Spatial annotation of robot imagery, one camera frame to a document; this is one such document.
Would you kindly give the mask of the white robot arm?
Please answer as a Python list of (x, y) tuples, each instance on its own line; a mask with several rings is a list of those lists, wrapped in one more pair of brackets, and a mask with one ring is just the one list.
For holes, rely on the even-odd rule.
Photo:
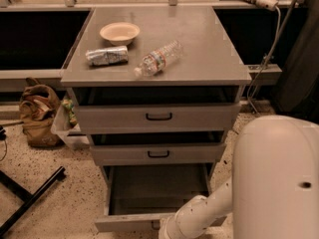
[(249, 122), (232, 175), (160, 222), (159, 239), (195, 239), (233, 216), (233, 239), (319, 239), (319, 125), (285, 116)]

